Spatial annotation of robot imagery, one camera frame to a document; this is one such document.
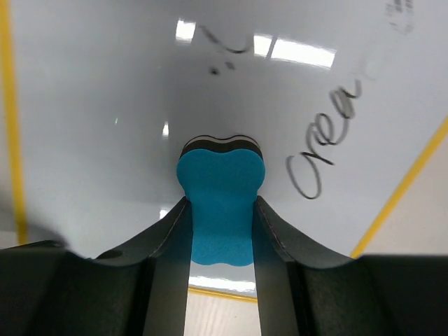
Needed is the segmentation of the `yellow-framed small whiteboard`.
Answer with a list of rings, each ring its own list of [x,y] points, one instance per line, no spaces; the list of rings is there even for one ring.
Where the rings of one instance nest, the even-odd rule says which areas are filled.
[[[182,196],[200,134],[345,255],[447,252],[446,1],[2,1],[1,245],[95,257]]]

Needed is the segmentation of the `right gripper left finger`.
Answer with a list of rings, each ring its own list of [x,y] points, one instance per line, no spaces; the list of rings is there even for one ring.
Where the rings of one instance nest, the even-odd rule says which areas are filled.
[[[182,335],[192,209],[83,258],[55,240],[1,251],[2,335]]]

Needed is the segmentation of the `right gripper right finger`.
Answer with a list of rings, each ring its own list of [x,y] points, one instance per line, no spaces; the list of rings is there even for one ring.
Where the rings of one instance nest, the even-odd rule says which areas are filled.
[[[350,258],[314,241],[263,199],[253,208],[263,335],[446,335],[447,257]]]

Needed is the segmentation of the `blue foam whiteboard eraser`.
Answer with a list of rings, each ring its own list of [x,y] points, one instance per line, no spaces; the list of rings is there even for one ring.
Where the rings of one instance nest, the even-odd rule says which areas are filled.
[[[258,142],[196,136],[183,147],[176,176],[192,207],[192,261],[252,264],[253,205],[265,179]]]

